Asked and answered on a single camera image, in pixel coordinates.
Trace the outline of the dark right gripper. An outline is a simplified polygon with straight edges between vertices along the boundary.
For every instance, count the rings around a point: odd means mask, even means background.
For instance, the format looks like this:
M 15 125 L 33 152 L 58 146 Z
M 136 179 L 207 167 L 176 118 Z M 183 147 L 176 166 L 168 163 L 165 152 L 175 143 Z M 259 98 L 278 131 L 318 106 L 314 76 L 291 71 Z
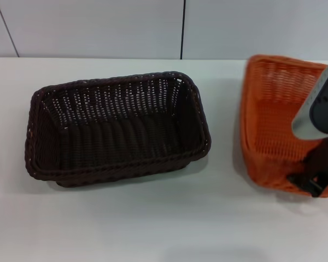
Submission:
M 328 186 L 328 138 L 313 148 L 304 159 L 304 174 L 290 174 L 287 180 L 312 197 L 320 197 Z

